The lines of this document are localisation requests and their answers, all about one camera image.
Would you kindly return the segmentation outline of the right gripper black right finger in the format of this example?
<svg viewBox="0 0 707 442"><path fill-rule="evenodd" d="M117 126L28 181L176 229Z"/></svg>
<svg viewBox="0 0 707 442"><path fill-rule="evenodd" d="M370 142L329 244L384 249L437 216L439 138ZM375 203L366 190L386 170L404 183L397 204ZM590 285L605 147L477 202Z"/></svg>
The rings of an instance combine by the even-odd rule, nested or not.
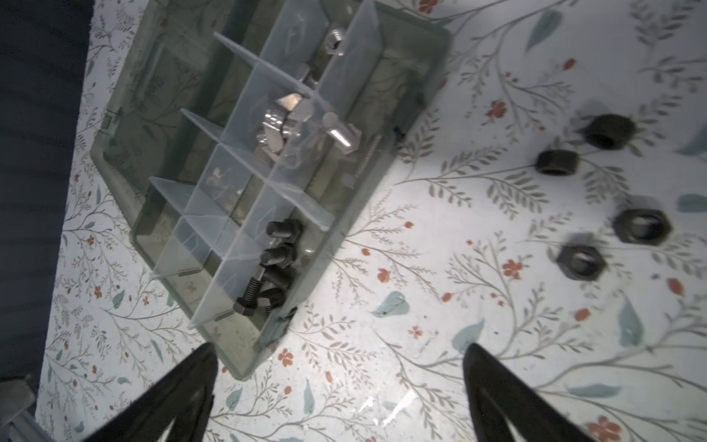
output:
<svg viewBox="0 0 707 442"><path fill-rule="evenodd" d="M513 425L526 441L590 441L479 344L463 359L469 413L479 441L512 441Z"/></svg>

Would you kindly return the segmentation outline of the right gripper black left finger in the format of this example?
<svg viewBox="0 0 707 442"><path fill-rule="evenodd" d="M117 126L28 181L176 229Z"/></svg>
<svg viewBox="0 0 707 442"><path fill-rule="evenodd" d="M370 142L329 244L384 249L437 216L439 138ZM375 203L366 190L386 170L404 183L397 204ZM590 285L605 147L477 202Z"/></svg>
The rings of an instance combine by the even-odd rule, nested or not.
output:
<svg viewBox="0 0 707 442"><path fill-rule="evenodd" d="M218 372L215 346L188 355L88 441L201 441L214 405Z"/></svg>

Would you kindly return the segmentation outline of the green compartment organizer box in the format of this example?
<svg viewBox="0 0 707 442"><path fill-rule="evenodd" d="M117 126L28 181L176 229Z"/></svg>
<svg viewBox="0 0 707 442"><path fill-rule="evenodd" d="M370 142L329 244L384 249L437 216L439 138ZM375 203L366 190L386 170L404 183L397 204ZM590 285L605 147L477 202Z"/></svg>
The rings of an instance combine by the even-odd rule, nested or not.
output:
<svg viewBox="0 0 707 442"><path fill-rule="evenodd" d="M337 55L323 41L345 29ZM434 95L451 44L447 29L376 1L150 1L91 149L132 230L134 248L191 327L248 379L316 287L344 232L394 158L394 143ZM256 134L265 110L298 93L313 101L300 134L270 157ZM327 112L362 132L344 155ZM383 142L348 189L368 139ZM303 233L283 307L235 313L283 242L269 222Z"/></svg>

